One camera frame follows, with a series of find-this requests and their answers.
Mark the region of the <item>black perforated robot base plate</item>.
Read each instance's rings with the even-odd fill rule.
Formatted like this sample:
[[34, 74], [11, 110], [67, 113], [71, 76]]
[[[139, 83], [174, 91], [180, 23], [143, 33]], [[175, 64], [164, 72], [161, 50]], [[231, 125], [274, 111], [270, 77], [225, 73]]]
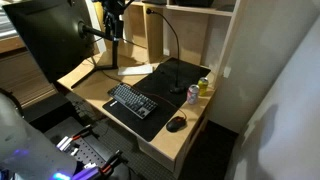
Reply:
[[118, 165], [111, 175], [102, 174], [100, 168], [114, 153], [109, 152], [93, 135], [73, 141], [72, 136], [83, 128], [77, 120], [69, 117], [45, 132], [55, 145], [63, 147], [64, 152], [82, 165], [72, 180], [139, 180], [136, 173], [124, 163]]

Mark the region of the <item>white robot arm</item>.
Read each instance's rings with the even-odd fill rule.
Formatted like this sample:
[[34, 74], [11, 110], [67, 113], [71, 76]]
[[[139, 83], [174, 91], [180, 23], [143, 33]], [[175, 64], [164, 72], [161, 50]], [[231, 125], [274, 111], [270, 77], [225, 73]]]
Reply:
[[0, 165], [23, 180], [53, 180], [56, 173], [71, 177], [77, 161], [27, 123], [14, 103], [1, 94]]

